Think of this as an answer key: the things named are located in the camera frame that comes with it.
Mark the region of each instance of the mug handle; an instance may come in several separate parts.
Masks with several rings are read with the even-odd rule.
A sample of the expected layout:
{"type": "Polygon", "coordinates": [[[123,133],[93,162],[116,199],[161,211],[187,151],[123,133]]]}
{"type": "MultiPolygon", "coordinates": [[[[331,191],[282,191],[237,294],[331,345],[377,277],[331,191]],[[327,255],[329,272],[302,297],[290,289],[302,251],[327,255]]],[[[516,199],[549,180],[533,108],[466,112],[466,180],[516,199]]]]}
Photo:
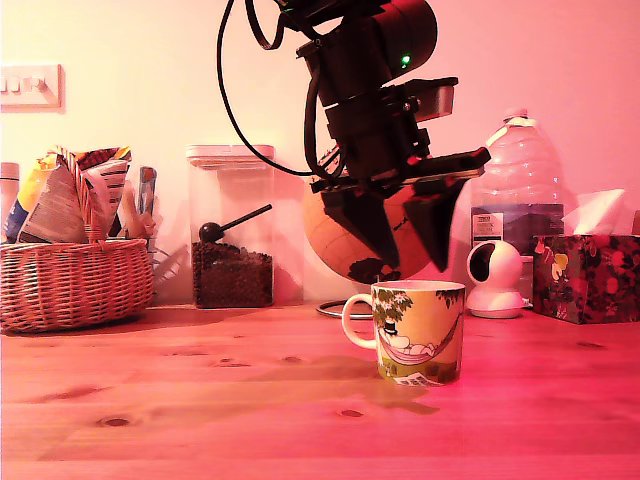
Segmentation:
{"type": "Polygon", "coordinates": [[[362,348],[369,348],[371,350],[375,350],[376,348],[376,340],[375,338],[372,340],[366,340],[358,336],[358,334],[353,329],[351,325],[351,310],[356,302],[366,302],[371,305],[371,295],[368,293],[360,293],[358,295],[354,295],[349,300],[347,300],[342,309],[342,329],[344,333],[347,334],[349,340],[362,348]]]}

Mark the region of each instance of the wicker basket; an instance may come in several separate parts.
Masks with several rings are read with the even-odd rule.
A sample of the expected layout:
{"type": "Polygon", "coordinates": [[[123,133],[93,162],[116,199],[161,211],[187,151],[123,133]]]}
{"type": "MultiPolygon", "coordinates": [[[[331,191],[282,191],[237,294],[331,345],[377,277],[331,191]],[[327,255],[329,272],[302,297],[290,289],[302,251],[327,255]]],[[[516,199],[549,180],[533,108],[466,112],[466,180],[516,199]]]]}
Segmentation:
{"type": "Polygon", "coordinates": [[[0,247],[0,325],[4,331],[47,332],[85,327],[141,313],[151,303],[153,271],[146,241],[105,241],[75,156],[74,173],[88,244],[19,243],[0,247]]]}

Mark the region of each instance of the tree illustration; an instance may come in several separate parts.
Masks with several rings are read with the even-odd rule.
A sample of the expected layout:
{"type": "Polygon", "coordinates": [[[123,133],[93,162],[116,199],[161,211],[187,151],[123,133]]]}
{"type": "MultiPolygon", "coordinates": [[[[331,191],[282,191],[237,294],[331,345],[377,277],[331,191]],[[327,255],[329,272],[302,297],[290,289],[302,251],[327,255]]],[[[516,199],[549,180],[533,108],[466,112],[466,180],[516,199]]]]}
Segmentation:
{"type": "Polygon", "coordinates": [[[437,290],[436,297],[447,303],[447,308],[456,303],[460,297],[464,298],[464,290],[437,290]]]}
{"type": "Polygon", "coordinates": [[[406,292],[379,289],[373,292],[373,317],[376,325],[383,328],[389,318],[394,322],[402,320],[403,313],[413,305],[413,300],[406,292]]]}

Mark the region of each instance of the container lid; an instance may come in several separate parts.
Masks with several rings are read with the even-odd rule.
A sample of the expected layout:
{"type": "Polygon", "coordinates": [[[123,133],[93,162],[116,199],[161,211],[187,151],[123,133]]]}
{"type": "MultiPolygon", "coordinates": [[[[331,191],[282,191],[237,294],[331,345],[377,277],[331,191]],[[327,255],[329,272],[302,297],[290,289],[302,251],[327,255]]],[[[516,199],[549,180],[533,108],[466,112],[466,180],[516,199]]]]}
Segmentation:
{"type": "Polygon", "coordinates": [[[512,118],[529,118],[529,112],[524,107],[509,108],[502,114],[502,121],[508,122],[512,118]]]}
{"type": "Polygon", "coordinates": [[[2,180],[20,180],[20,165],[12,162],[0,163],[0,178],[2,180]]]}
{"type": "MultiPolygon", "coordinates": [[[[269,160],[275,158],[276,151],[271,145],[254,145],[253,148],[269,160]]],[[[210,157],[216,162],[226,159],[234,162],[260,161],[246,145],[188,145],[186,155],[187,160],[191,163],[194,163],[193,160],[196,158],[202,159],[207,157],[210,157]]]]}

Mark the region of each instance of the coffee beans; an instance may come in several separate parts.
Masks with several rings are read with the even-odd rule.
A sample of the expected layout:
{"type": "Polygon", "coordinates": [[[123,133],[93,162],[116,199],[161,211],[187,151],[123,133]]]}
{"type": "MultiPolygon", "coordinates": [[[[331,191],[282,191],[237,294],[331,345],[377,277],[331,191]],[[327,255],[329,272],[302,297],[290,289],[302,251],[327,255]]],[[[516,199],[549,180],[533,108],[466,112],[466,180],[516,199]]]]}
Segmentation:
{"type": "Polygon", "coordinates": [[[200,308],[273,304],[273,258],[226,243],[192,245],[193,290],[200,308]]]}

